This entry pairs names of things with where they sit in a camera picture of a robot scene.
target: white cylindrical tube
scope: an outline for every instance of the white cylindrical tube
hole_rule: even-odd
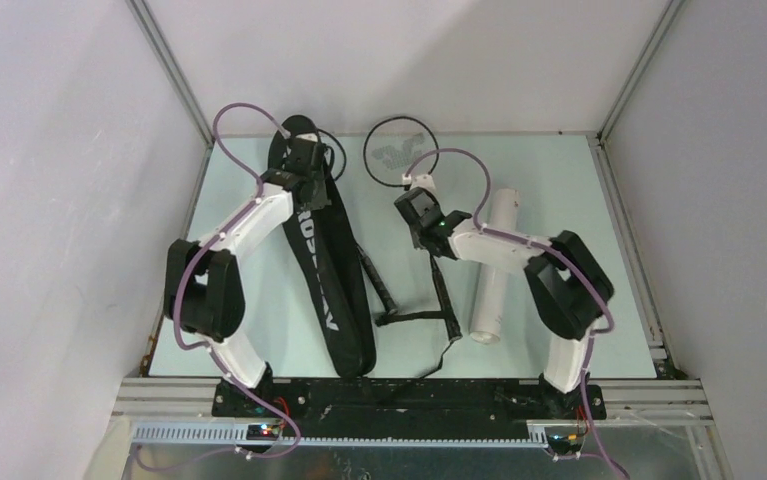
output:
[[[500,188],[492,195],[492,213],[489,226],[504,230],[516,229],[518,205],[521,195],[512,188]],[[504,296],[509,275],[489,265],[480,266],[477,299],[471,316],[471,338],[484,345],[501,339],[501,318],[504,315]]]

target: aluminum frame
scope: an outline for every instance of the aluminum frame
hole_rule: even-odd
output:
[[[168,75],[180,102],[186,109],[194,127],[203,138],[207,148],[197,186],[190,204],[183,233],[191,222],[191,216],[197,202],[198,193],[203,184],[203,175],[208,165],[214,139],[209,124],[201,110],[197,98],[191,90],[185,75],[169,47],[162,31],[151,12],[148,0],[127,0],[134,17],[142,28],[145,38],[155,52],[163,70]],[[631,275],[633,295],[643,319],[647,324],[646,336],[651,356],[655,364],[670,359],[667,345],[670,343],[667,331],[659,320],[650,285],[645,276],[640,252],[635,241],[632,222],[619,194],[618,181],[610,165],[608,152],[602,139],[608,138],[625,105],[632,98],[641,78],[643,78],[651,59],[656,54],[672,24],[681,12],[686,0],[670,0],[663,11],[650,38],[645,44],[638,60],[631,70],[621,92],[616,98],[609,114],[598,133],[587,133],[590,151],[595,168],[607,199],[608,210],[617,232],[623,259]],[[161,315],[157,316],[157,328]],[[146,361],[152,355],[153,345],[149,345]],[[235,431],[234,425],[256,421],[255,419],[227,419],[211,417],[212,396],[217,378],[125,378],[118,392],[112,411],[112,421],[128,416],[134,421],[134,433],[138,428],[180,427],[183,425],[209,425],[199,431],[223,429]],[[521,380],[523,384],[535,383],[535,380]],[[712,412],[707,403],[703,386],[698,380],[594,380],[602,387],[607,407],[607,419],[597,421],[602,427],[680,427],[686,429],[693,445],[699,475],[704,479],[732,478],[721,446],[721,440],[713,421]],[[559,420],[538,420],[528,422],[531,429],[540,432],[544,428],[571,426],[573,422]],[[141,441],[161,441],[161,438],[134,437]]]

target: white wall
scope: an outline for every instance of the white wall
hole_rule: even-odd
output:
[[[0,1],[0,479],[79,478],[203,146],[123,1]]]
[[[675,354],[767,478],[767,2],[690,2],[609,151]]]
[[[366,132],[600,128],[666,0],[152,1],[207,117],[232,101]],[[271,133],[228,115],[229,133]]]

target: white table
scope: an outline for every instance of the white table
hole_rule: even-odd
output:
[[[338,187],[354,235],[404,311],[436,309],[427,253],[412,248],[407,226],[393,206],[401,191],[382,187],[369,178],[362,165],[363,137],[340,140],[348,153],[348,165]],[[233,138],[226,143],[255,170],[265,170],[270,138]],[[640,313],[587,139],[575,135],[452,135],[440,136],[439,143],[481,157],[492,174],[493,188],[511,187],[521,192],[520,231],[549,236],[562,230],[578,233],[612,280],[616,294],[609,306],[617,326],[615,332],[595,344],[593,377],[654,378]],[[446,213],[473,210],[484,188],[479,168],[456,154],[442,155],[434,180]],[[216,148],[189,238],[214,229],[252,191],[253,180]],[[537,377],[546,361],[548,330],[536,314],[526,281],[510,279],[501,341],[481,345],[468,337],[479,265],[448,259],[439,263],[465,337],[451,348],[444,369],[434,377]],[[304,277],[282,229],[266,238],[241,273],[247,301],[242,328],[271,364],[275,376],[335,376]],[[368,283],[367,291],[371,311],[380,312],[380,302]],[[219,375],[205,351],[180,350],[171,321],[163,323],[151,375]],[[374,330],[377,366],[372,377],[413,377],[434,365],[446,344],[441,320],[417,320]]]

